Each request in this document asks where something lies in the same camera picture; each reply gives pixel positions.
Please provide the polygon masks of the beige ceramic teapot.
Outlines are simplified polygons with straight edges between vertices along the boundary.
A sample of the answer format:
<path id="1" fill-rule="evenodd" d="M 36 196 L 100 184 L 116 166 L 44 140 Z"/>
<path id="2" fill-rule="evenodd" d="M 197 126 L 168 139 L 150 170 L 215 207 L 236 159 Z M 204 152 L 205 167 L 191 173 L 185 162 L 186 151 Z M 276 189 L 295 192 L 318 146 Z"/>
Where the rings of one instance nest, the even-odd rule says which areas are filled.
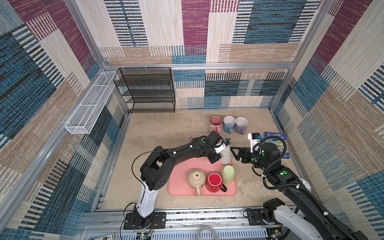
<path id="1" fill-rule="evenodd" d="M 199 169 L 192 170 L 188 174 L 188 183 L 191 188 L 195 189 L 196 195 L 199 197 L 201 189 L 206 183 L 205 173 Z"/>

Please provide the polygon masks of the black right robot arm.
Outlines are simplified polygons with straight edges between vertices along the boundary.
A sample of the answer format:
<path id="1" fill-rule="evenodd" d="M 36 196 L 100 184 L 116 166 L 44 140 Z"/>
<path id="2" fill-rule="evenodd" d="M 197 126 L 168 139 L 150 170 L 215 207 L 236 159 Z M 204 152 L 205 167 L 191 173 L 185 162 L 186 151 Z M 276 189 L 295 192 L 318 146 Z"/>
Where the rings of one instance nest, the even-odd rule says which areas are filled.
<path id="1" fill-rule="evenodd" d="M 263 217 L 266 223 L 280 223 L 302 240 L 366 240 L 361 232 L 354 232 L 339 221 L 307 189 L 303 181 L 288 167 L 282 165 L 287 144 L 279 150 L 273 143 L 261 140 L 251 148 L 232 147 L 237 161 L 250 163 L 263 170 L 260 175 L 268 190 L 278 190 L 289 198 L 304 217 L 294 213 L 283 201 L 274 198 L 264 203 Z"/>

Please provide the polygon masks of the white ceramic mug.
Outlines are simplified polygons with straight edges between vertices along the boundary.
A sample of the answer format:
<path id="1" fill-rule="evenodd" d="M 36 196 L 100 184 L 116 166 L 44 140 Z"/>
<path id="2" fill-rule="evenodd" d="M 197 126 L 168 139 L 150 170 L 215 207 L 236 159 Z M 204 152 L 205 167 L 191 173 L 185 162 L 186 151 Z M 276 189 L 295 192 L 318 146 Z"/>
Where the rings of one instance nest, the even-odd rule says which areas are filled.
<path id="1" fill-rule="evenodd" d="M 219 159 L 219 162 L 222 165 L 229 165 L 232 162 L 233 154 L 231 152 L 231 147 L 226 146 L 221 152 L 220 152 L 221 158 Z"/>

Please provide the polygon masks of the purple ceramic mug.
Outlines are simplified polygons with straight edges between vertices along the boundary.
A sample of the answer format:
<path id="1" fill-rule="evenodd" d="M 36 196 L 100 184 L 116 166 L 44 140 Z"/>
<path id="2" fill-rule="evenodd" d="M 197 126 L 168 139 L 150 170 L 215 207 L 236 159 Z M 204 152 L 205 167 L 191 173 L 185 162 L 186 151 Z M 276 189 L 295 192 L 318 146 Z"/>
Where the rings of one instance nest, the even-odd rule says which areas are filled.
<path id="1" fill-rule="evenodd" d="M 244 117 L 238 117 L 235 119 L 234 131 L 238 134 L 244 135 L 246 128 L 249 125 L 249 121 Z"/>

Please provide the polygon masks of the pink ghost mug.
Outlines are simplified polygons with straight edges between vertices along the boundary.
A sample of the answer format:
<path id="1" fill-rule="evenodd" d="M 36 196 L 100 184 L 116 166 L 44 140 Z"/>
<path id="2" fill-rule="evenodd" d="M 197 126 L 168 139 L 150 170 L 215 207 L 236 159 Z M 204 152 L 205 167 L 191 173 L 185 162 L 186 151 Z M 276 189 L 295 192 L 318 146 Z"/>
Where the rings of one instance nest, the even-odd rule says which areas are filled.
<path id="1" fill-rule="evenodd" d="M 214 115 L 214 116 L 210 117 L 210 133 L 216 132 L 218 135 L 220 135 L 222 126 L 223 126 L 223 118 L 222 117 L 220 117 L 218 115 Z"/>

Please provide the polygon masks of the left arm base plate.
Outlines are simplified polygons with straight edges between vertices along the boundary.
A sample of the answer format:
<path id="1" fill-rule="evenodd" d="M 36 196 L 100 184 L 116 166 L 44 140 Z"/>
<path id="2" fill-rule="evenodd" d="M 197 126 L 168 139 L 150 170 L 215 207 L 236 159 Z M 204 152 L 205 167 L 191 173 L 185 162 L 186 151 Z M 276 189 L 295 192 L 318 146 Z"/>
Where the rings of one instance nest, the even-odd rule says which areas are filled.
<path id="1" fill-rule="evenodd" d="M 149 230 L 164 229 L 166 224 L 166 212 L 153 212 L 143 218 L 138 212 L 127 213 L 123 222 L 124 230 Z"/>

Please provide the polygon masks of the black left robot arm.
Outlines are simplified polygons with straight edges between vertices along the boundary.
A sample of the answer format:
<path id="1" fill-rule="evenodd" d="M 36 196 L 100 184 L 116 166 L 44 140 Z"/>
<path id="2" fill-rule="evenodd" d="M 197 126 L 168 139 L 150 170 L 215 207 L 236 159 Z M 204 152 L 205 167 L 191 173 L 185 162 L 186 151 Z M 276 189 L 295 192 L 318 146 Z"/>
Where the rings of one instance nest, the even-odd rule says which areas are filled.
<path id="1" fill-rule="evenodd" d="M 175 166 L 192 158 L 206 157 L 211 164 L 221 158 L 220 153 L 230 144 L 229 139 L 211 132 L 208 136 L 190 138 L 190 142 L 175 148 L 161 146 L 147 152 L 148 158 L 140 167 L 141 176 L 136 178 L 142 185 L 140 198 L 133 209 L 139 226 L 146 228 L 153 220 L 154 204 L 161 189 L 169 180 Z"/>

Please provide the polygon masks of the pink plastic tray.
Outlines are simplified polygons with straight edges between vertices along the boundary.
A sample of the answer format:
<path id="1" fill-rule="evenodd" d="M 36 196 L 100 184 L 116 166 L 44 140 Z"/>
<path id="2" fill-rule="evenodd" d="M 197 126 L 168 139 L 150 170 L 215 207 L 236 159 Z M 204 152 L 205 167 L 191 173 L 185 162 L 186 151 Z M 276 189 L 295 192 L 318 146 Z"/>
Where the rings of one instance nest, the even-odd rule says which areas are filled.
<path id="1" fill-rule="evenodd" d="M 220 162 L 211 164 L 208 158 L 192 158 L 187 161 L 184 161 L 174 167 L 168 185 L 168 192 L 172 196 L 195 196 L 196 190 L 193 189 L 188 183 L 188 175 L 193 170 L 202 170 L 206 176 L 211 172 L 220 173 L 224 168 Z M 201 189 L 201 196 L 221 196 L 229 197 L 234 196 L 237 193 L 237 183 L 236 179 L 226 185 L 227 191 L 219 191 L 217 193 L 211 193 L 207 190 L 206 186 L 203 186 Z"/>

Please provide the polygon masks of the blue ceramic mug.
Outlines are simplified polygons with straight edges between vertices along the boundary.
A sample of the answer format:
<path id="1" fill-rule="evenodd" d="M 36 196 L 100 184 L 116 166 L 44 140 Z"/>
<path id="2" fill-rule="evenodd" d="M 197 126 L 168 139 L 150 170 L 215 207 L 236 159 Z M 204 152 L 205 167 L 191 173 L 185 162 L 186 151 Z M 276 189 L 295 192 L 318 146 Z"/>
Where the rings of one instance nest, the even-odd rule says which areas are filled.
<path id="1" fill-rule="evenodd" d="M 236 119 L 232 116 L 226 116 L 223 118 L 223 130 L 225 133 L 232 134 L 236 124 Z"/>

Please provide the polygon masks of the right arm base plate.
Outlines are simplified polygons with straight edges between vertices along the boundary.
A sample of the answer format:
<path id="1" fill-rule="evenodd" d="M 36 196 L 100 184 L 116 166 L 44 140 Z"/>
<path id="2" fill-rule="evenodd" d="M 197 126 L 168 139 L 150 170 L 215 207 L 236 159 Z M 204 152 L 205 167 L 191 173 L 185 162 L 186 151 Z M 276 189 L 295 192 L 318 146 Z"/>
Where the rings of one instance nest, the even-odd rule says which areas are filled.
<path id="1" fill-rule="evenodd" d="M 281 226 L 277 221 L 267 221 L 264 219 L 263 208 L 246 208 L 243 211 L 243 216 L 248 219 L 250 226 Z"/>

